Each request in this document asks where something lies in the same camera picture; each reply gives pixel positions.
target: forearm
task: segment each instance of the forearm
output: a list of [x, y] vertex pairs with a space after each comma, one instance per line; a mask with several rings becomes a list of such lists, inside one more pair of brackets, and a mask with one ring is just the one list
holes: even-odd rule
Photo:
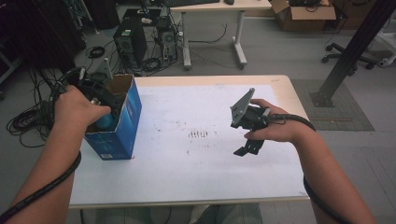
[[303, 128], [293, 144], [308, 184], [323, 202], [353, 223], [375, 223], [364, 200], [318, 133]]
[[[78, 155], [84, 132], [83, 125], [55, 124], [34, 169], [13, 200], [12, 205], [46, 186], [71, 166]], [[64, 222], [73, 187], [73, 177], [70, 175], [58, 187], [20, 211], [9, 220], [9, 223]]]

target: table leg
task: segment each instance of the table leg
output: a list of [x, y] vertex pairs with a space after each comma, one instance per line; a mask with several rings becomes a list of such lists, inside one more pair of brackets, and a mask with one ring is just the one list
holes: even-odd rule
[[238, 17], [238, 26], [236, 28], [236, 36], [233, 36], [233, 45], [235, 46], [236, 54], [238, 55], [238, 59], [242, 65], [242, 68], [244, 68], [244, 66], [248, 64], [248, 61], [245, 57], [245, 53], [244, 51], [242, 51], [242, 47], [240, 43], [242, 26], [244, 24], [244, 16], [245, 16], [245, 11], [240, 11]]
[[190, 58], [190, 49], [189, 49], [189, 39], [187, 38], [187, 29], [186, 29], [186, 20], [185, 20], [186, 12], [181, 13], [181, 22], [183, 28], [183, 59], [184, 59], [184, 67], [186, 69], [191, 69], [191, 58]]

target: floor mat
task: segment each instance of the floor mat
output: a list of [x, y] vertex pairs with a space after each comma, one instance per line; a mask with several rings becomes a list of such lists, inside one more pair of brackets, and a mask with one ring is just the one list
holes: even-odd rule
[[332, 98], [334, 107], [315, 107], [309, 92], [317, 92], [324, 80], [293, 79], [291, 83], [306, 115], [317, 130], [370, 132], [375, 130], [344, 84], [340, 85]]

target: black pole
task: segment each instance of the black pole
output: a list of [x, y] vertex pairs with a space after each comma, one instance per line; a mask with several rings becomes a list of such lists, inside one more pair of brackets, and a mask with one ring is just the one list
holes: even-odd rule
[[353, 35], [346, 46], [346, 50], [342, 53], [341, 58], [335, 64], [319, 91], [311, 93], [311, 99], [315, 106], [332, 106], [332, 97], [335, 91], [347, 77], [353, 64], [356, 63], [387, 19], [389, 19], [395, 8], [395, 0], [376, 0], [373, 8]]

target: white tabletop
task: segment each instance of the white tabletop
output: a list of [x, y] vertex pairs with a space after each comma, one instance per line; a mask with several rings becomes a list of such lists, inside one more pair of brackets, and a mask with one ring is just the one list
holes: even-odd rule
[[129, 161], [102, 161], [84, 141], [71, 208], [306, 199], [289, 143], [264, 142], [238, 157], [247, 130], [231, 125], [230, 106], [249, 88], [306, 117], [285, 76], [138, 77], [142, 114]]
[[271, 4], [268, 0], [234, 0], [233, 5], [227, 5], [224, 0], [219, 3], [201, 4], [186, 7], [172, 7], [171, 10], [175, 12], [189, 12], [189, 11], [210, 11], [210, 10], [256, 10], [269, 9]]

